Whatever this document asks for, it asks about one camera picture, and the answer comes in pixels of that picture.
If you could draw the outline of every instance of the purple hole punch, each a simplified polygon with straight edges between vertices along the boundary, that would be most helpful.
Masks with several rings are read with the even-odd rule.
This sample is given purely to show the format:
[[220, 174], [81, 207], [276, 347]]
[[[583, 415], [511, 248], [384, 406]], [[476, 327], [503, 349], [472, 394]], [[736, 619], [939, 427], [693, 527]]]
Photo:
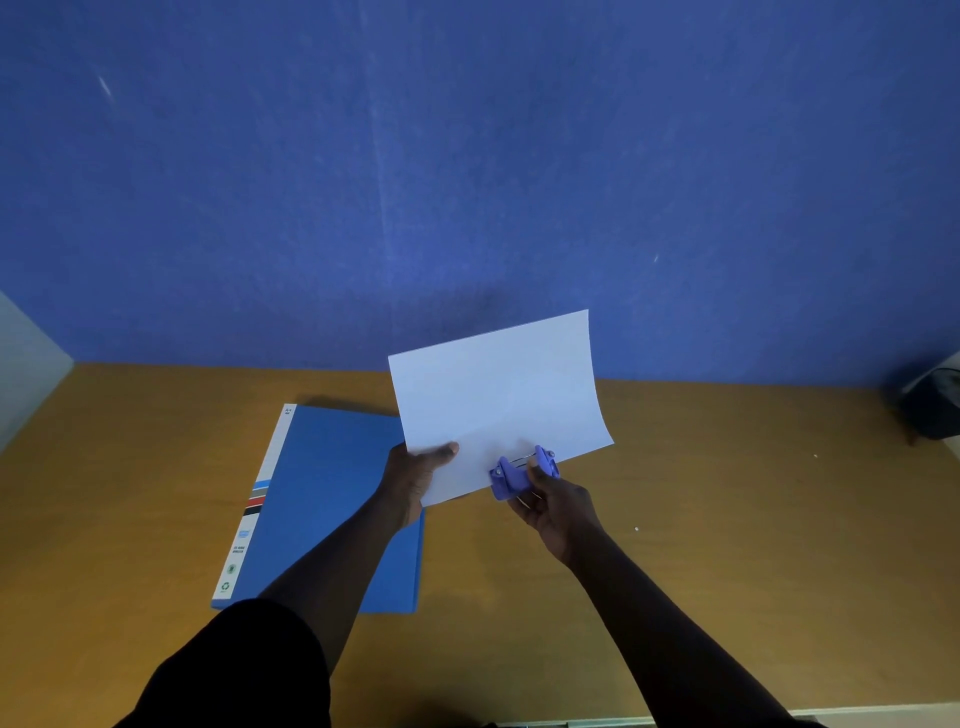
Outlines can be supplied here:
[[[544, 450], [537, 445], [533, 454], [537, 457], [537, 464], [542, 471], [551, 477], [560, 477], [560, 469], [553, 459], [553, 450]], [[496, 467], [490, 471], [493, 497], [497, 500], [508, 500], [534, 487], [527, 477], [528, 457], [530, 455], [524, 455], [516, 460], [501, 457], [496, 461]]]

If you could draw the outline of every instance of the desk surface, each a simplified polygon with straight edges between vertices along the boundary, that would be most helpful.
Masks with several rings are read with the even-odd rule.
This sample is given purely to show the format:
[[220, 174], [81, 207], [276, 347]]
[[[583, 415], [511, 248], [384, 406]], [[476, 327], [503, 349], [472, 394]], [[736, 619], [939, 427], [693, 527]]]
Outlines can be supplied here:
[[[862, 390], [601, 381], [564, 464], [614, 538], [790, 708], [960, 698], [960, 462]], [[385, 374], [79, 365], [0, 456], [0, 715], [104, 726], [211, 617], [285, 401]], [[384, 457], [386, 453], [373, 453]], [[420, 609], [362, 616], [337, 726], [640, 716], [574, 579], [487, 492], [427, 513]]]

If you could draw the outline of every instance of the left hand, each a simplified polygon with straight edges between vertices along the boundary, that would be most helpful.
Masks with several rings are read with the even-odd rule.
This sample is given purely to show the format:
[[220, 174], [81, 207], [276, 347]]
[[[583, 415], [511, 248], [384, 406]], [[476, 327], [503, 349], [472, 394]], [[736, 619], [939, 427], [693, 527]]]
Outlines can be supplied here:
[[450, 462], [459, 450], [457, 443], [447, 443], [441, 448], [420, 455], [407, 452], [406, 443], [400, 443], [390, 450], [376, 495], [402, 510], [403, 521], [400, 528], [410, 525], [420, 517], [423, 510], [420, 499], [430, 487], [433, 472]]

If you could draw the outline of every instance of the white paper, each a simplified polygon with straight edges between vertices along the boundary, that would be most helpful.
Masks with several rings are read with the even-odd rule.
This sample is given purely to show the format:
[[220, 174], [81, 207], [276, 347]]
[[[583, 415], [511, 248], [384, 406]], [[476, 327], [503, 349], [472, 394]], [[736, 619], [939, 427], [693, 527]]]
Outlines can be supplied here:
[[513, 460], [535, 445], [559, 462], [613, 444], [597, 402], [586, 311], [389, 359], [407, 448], [460, 443], [423, 505], [489, 487], [501, 456]]

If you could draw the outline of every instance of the black shirt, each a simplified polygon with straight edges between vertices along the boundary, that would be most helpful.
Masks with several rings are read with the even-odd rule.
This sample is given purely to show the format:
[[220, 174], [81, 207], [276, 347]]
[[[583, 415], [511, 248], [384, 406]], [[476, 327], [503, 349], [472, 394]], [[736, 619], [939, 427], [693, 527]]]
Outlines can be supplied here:
[[227, 607], [156, 669], [133, 726], [330, 725], [320, 642], [286, 607], [248, 599]]

